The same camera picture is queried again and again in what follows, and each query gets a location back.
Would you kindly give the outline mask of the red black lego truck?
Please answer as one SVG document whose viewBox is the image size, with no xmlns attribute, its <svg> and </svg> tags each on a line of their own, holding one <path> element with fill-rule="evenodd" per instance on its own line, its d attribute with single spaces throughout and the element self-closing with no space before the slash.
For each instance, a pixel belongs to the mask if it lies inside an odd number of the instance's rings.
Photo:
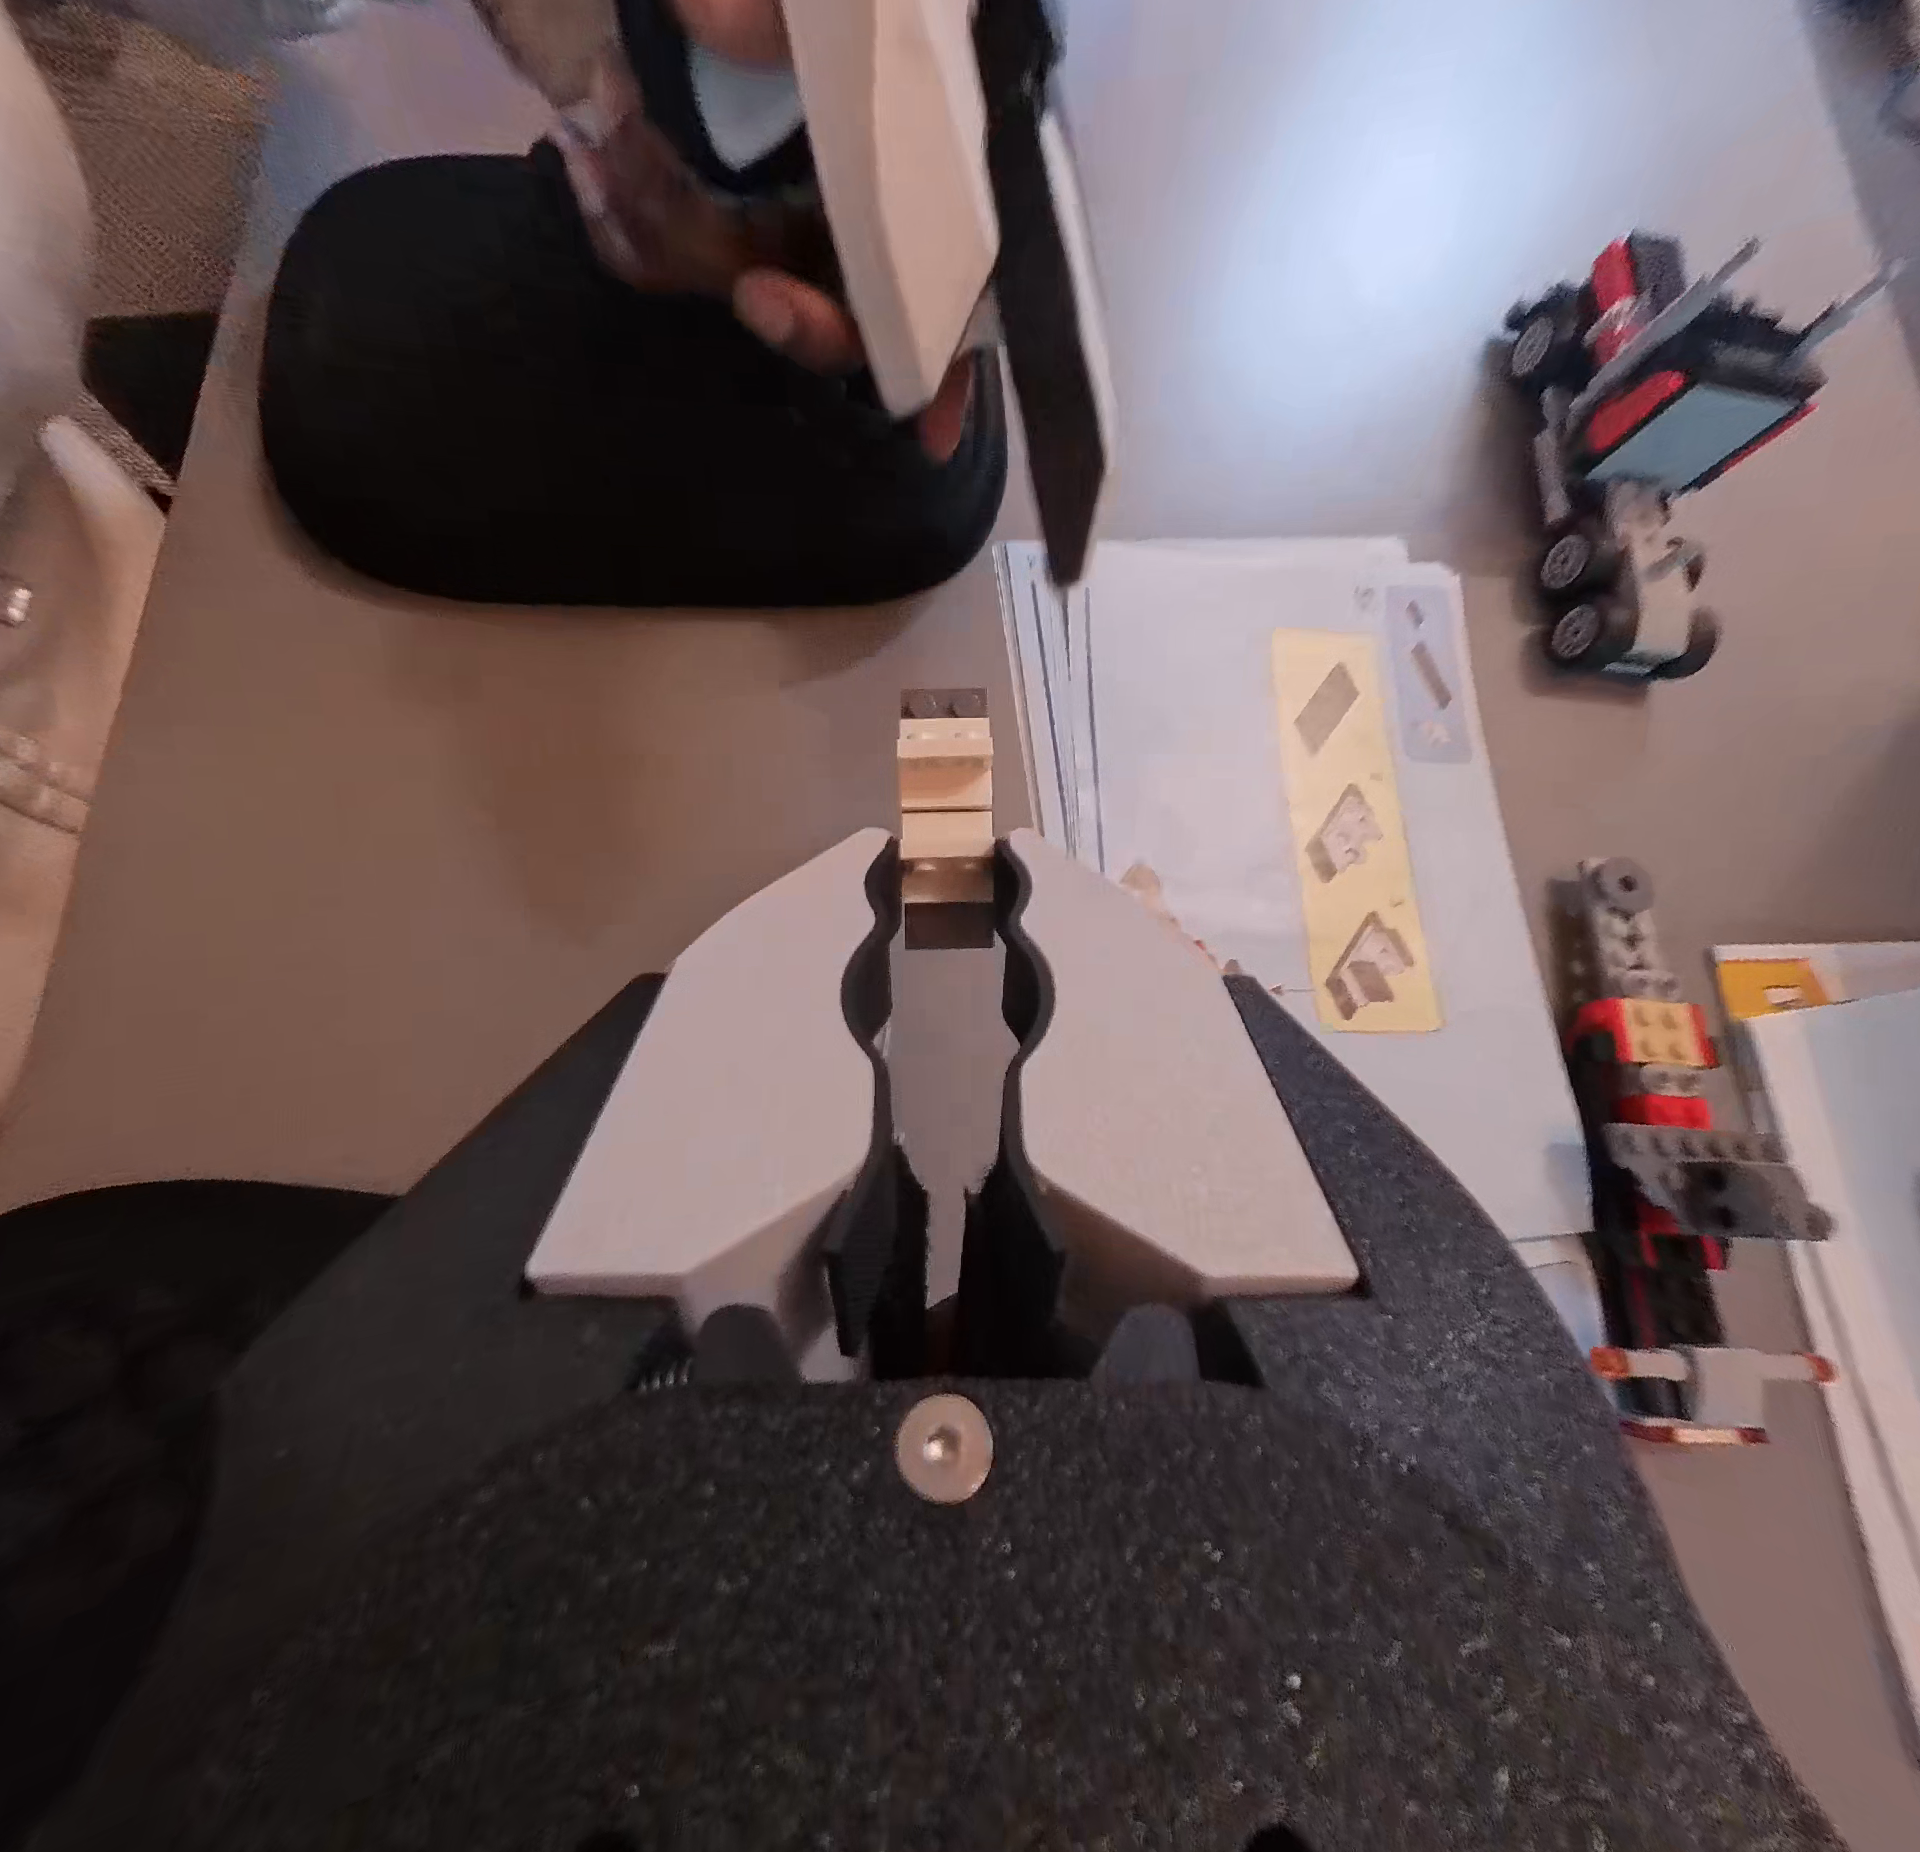
<svg viewBox="0 0 1920 1852">
<path fill-rule="evenodd" d="M 1530 588 L 1550 669 L 1652 686 L 1712 664 L 1709 551 L 1675 506 L 1812 418 L 1827 388 L 1817 348 L 1904 268 L 1885 263 L 1793 326 L 1734 292 L 1753 254 L 1745 240 L 1693 276 L 1675 236 L 1629 231 L 1582 282 L 1503 317 L 1503 377 L 1534 409 L 1543 548 Z"/>
</svg>

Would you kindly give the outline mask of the black padded cushion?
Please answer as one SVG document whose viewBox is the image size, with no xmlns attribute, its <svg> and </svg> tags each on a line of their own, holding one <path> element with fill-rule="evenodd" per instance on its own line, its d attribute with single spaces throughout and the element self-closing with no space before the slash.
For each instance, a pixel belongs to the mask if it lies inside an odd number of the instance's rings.
<svg viewBox="0 0 1920 1852">
<path fill-rule="evenodd" d="M 997 360 L 935 462 L 865 379 L 614 282 L 550 143 L 330 184 L 279 252 L 256 411 L 328 558 L 463 605 L 884 605 L 976 558 L 1010 475 Z"/>
</svg>

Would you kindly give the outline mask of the red grey lego model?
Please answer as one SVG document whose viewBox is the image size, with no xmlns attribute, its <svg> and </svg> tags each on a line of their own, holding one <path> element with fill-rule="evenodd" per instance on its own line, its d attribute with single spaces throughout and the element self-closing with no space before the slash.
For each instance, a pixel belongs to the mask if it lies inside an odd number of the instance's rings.
<svg viewBox="0 0 1920 1852">
<path fill-rule="evenodd" d="M 1683 992 L 1654 918 L 1652 872 L 1600 858 L 1558 878 L 1568 957 L 1568 1081 L 1591 1192 L 1602 1344 L 1620 1432 L 1671 1449 L 1766 1444 L 1775 1383 L 1823 1388 L 1821 1353 L 1726 1342 L 1713 1278 L 1740 1241 L 1827 1241 L 1775 1136 L 1722 1130 L 1703 1093 L 1718 1068 L 1709 1016 Z"/>
</svg>

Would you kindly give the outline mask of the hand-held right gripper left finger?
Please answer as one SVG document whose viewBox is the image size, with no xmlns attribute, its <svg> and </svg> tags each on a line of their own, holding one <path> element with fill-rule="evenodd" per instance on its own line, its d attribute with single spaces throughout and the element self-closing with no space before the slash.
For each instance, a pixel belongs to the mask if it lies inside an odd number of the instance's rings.
<svg viewBox="0 0 1920 1852">
<path fill-rule="evenodd" d="M 666 971 L 526 1257 L 550 1298 L 768 1323 L 803 1380 L 913 1365 L 926 1187 L 894 1122 L 898 840 L 857 829 Z"/>
</svg>

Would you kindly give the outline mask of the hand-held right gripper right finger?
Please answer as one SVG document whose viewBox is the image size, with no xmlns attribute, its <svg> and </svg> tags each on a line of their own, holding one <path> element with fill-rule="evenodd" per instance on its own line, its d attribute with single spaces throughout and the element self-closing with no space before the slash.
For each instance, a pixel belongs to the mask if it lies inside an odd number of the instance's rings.
<svg viewBox="0 0 1920 1852">
<path fill-rule="evenodd" d="M 1226 974 L 1136 896 L 995 853 L 1013 1059 L 963 1228 L 963 1371 L 1249 1380 L 1231 1299 L 1347 1298 L 1359 1264 Z"/>
</svg>

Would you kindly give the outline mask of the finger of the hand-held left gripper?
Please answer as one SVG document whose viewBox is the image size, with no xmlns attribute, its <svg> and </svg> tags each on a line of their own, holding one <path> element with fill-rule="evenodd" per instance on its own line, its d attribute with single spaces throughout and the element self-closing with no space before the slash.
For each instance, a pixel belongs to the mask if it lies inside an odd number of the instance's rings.
<svg viewBox="0 0 1920 1852">
<path fill-rule="evenodd" d="M 988 120 L 995 305 L 1055 588 L 1081 582 L 1111 468 L 1111 364 L 1070 135 L 1041 76 Z"/>
<path fill-rule="evenodd" d="M 875 394 L 921 411 L 997 263 L 976 0 L 781 0 L 814 173 Z"/>
</svg>

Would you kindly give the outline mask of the white lego bracket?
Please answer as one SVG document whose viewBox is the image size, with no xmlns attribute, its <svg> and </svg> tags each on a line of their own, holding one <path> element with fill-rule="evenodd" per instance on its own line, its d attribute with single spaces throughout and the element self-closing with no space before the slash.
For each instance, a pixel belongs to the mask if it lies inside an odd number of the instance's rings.
<svg viewBox="0 0 1920 1852">
<path fill-rule="evenodd" d="M 898 723 L 900 813 L 995 812 L 995 730 L 982 714 Z"/>
<path fill-rule="evenodd" d="M 995 903 L 995 812 L 900 807 L 900 903 Z"/>
</svg>

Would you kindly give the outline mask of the open instruction booklet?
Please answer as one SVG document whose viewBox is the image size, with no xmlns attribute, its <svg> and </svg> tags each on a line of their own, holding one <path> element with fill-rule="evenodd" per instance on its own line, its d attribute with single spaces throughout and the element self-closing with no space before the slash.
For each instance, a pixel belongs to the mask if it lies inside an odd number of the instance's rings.
<svg viewBox="0 0 1920 1852">
<path fill-rule="evenodd" d="M 1255 978 L 1580 1330 L 1585 1143 L 1481 740 L 1460 582 L 1396 540 L 997 545 L 1041 833 Z"/>
</svg>

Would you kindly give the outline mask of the dark cloth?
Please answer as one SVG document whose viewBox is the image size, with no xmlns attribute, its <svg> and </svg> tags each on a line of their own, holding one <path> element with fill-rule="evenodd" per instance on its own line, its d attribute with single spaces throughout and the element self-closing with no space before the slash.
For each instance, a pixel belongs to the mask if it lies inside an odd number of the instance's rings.
<svg viewBox="0 0 1920 1852">
<path fill-rule="evenodd" d="M 2 1215 L 2 1850 L 80 1777 L 168 1622 L 217 1383 L 390 1202 L 179 1179 Z"/>
</svg>

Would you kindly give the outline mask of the dark grey lego plate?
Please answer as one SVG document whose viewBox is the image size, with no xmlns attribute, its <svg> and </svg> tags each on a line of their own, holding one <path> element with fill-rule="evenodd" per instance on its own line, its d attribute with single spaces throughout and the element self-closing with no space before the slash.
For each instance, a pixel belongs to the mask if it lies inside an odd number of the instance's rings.
<svg viewBox="0 0 1920 1852">
<path fill-rule="evenodd" d="M 898 717 L 968 717 L 988 714 L 988 692 L 976 686 L 956 688 L 902 688 Z M 909 951 L 986 951 L 995 941 L 995 903 L 900 903 L 902 941 Z"/>
</svg>

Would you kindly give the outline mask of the person's left forearm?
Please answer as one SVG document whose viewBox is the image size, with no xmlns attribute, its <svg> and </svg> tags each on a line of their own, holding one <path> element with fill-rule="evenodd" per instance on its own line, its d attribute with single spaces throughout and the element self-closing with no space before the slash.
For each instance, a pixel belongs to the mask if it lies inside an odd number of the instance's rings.
<svg viewBox="0 0 1920 1852">
<path fill-rule="evenodd" d="M 618 0 L 467 0 L 511 68 L 540 89 L 573 204 L 588 231 L 612 226 L 606 145 L 643 95 Z"/>
</svg>

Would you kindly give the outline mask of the closed instruction booklet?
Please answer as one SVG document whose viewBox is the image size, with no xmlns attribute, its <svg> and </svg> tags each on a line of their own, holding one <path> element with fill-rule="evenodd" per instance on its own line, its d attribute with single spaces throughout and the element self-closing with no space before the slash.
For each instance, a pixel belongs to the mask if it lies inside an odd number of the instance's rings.
<svg viewBox="0 0 1920 1852">
<path fill-rule="evenodd" d="M 1916 941 L 1720 944 L 1748 1115 L 1827 1241 L 1789 1244 L 1827 1418 L 1885 1636 L 1916 1696 Z"/>
</svg>

